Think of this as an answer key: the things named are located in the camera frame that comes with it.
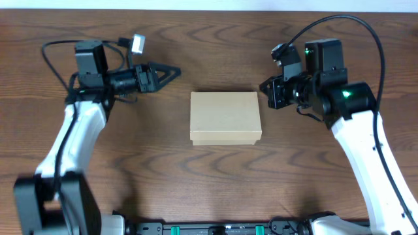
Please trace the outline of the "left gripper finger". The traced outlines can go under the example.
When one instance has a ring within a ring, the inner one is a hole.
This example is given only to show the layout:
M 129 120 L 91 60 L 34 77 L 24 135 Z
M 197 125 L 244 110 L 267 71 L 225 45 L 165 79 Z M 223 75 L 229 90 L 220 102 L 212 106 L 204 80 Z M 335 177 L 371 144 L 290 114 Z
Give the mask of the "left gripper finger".
M 149 62 L 154 80 L 157 82 L 171 82 L 181 75 L 179 67 L 173 67 L 162 63 Z
M 161 77 L 159 77 L 158 80 L 157 80 L 157 84 L 156 84 L 156 91 L 159 91 L 162 88 L 164 88 L 167 84 L 169 84 L 171 81 L 173 81 L 173 79 L 175 79 L 174 76 L 161 76 Z

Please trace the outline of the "cardboard box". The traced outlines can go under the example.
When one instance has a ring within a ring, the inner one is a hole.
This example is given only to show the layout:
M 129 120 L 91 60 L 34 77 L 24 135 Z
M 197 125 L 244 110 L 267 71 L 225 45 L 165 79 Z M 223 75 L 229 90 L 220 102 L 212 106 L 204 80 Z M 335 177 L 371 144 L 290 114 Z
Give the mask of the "cardboard box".
M 254 145 L 262 133 L 257 92 L 191 93 L 193 145 Z

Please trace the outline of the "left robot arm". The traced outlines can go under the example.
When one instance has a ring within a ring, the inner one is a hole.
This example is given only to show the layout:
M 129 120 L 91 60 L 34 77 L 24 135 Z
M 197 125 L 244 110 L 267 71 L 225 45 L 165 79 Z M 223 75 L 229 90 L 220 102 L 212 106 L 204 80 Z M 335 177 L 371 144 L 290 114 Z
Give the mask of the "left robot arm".
M 86 179 L 94 145 L 115 102 L 154 93 L 179 77 L 178 67 L 134 64 L 145 38 L 75 40 L 77 71 L 63 83 L 65 119 L 32 176 L 20 176 L 14 197 L 23 234 L 135 234 L 119 213 L 101 213 Z

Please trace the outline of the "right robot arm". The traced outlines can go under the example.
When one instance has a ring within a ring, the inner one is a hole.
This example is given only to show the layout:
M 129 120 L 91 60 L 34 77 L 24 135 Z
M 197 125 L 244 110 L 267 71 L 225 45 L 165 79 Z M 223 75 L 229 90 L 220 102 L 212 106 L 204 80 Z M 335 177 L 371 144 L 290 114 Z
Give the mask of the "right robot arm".
M 335 213 L 310 216 L 297 226 L 298 234 L 416 234 L 417 201 L 388 145 L 376 99 L 365 82 L 348 82 L 342 43 L 338 39 L 305 44 L 306 68 L 293 45 L 279 44 L 272 59 L 282 73 L 259 89 L 270 108 L 296 105 L 312 108 L 310 117 L 332 131 L 346 154 L 361 189 L 369 222 L 341 219 Z

